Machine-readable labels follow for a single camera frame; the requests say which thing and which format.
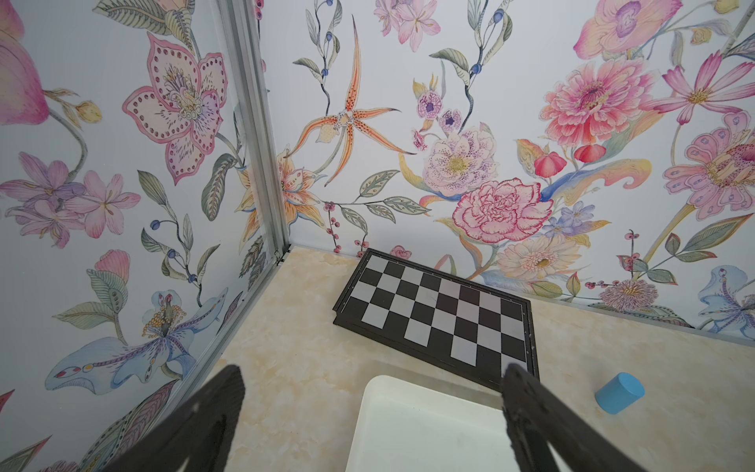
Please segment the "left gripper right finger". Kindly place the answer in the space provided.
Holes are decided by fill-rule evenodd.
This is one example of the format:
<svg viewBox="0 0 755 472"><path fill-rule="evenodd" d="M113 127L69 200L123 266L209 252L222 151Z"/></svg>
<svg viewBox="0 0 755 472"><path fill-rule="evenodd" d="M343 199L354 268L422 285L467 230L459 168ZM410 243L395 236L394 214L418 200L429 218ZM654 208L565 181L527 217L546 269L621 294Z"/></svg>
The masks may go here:
<svg viewBox="0 0 755 472"><path fill-rule="evenodd" d="M521 366L507 366L501 397L520 470L558 471L557 457L570 471L643 470Z"/></svg>

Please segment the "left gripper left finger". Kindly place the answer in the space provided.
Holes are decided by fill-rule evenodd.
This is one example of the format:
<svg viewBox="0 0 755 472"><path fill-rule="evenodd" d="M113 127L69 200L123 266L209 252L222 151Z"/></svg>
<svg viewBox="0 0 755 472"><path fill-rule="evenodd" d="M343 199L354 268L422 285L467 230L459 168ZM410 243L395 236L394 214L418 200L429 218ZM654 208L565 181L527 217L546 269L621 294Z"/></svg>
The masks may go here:
<svg viewBox="0 0 755 472"><path fill-rule="evenodd" d="M106 469L223 471L240 418L245 385L237 365L224 367Z"/></svg>

